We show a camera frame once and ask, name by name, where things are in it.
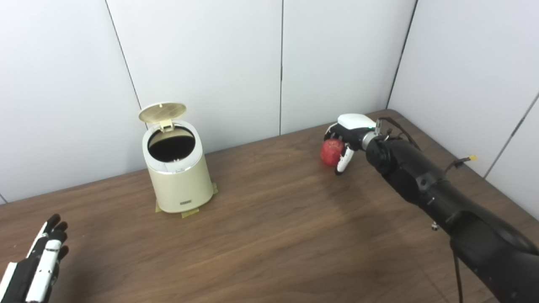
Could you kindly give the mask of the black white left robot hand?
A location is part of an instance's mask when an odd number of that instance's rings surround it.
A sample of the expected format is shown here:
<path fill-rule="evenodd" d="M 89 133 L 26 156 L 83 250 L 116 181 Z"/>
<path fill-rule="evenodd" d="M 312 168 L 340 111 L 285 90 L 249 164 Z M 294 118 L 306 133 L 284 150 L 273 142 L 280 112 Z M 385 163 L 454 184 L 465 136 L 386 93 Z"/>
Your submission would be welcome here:
<path fill-rule="evenodd" d="M 48 303 L 60 263 L 69 253 L 68 224 L 53 214 L 41 227 L 26 257 L 10 262 L 0 285 L 2 303 Z"/>

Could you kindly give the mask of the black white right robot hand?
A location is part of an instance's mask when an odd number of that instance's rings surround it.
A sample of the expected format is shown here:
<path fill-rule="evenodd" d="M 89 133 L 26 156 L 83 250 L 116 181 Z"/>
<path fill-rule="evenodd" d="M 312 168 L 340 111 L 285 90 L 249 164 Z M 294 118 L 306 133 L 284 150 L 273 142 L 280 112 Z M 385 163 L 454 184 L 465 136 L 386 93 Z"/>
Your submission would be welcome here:
<path fill-rule="evenodd" d="M 338 139 L 344 146 L 335 168 L 336 175 L 342 175 L 352 160 L 354 153 L 366 151 L 368 144 L 379 133 L 376 122 L 363 114 L 342 114 L 337 122 L 326 130 L 324 140 Z"/>

